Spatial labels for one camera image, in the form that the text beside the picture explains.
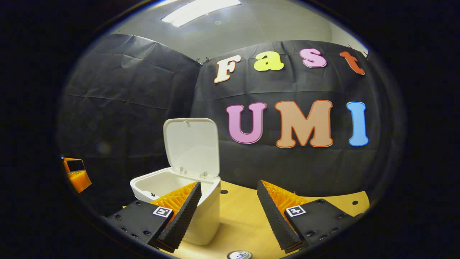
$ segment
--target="white bin lid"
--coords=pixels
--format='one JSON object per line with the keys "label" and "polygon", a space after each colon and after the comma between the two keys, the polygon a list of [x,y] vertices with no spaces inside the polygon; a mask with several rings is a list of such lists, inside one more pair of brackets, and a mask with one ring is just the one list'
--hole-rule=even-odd
{"label": "white bin lid", "polygon": [[169,119],[163,125],[168,162],[175,171],[208,177],[219,175],[217,125],[208,118]]}

